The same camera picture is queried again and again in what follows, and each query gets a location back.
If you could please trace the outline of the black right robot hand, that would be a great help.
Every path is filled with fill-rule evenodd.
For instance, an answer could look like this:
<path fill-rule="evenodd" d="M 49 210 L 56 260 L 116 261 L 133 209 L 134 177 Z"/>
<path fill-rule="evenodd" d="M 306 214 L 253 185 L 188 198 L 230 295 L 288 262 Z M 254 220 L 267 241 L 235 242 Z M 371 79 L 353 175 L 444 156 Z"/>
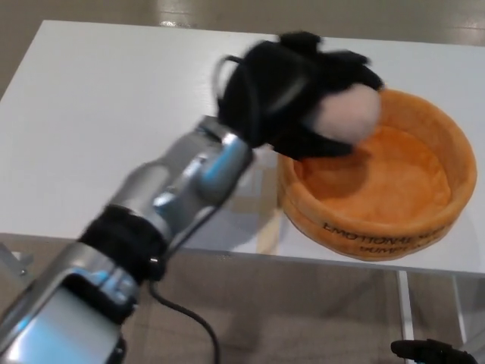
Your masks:
<path fill-rule="evenodd" d="M 391 351 L 402 359 L 426 364 L 477 364 L 468 352 L 437 340 L 396 340 L 390 344 Z"/>

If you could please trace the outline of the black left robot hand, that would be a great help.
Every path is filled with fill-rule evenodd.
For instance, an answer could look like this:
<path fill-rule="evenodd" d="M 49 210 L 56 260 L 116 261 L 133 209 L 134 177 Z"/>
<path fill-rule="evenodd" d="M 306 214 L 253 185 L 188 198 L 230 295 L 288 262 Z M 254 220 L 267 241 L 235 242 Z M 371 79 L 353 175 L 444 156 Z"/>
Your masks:
<path fill-rule="evenodd" d="M 219 121 L 252 148 L 294 160 L 351 154 L 379 119 L 384 82 L 367 57 L 322 52 L 322 41 L 298 31 L 257 43 L 217 99 Z"/>

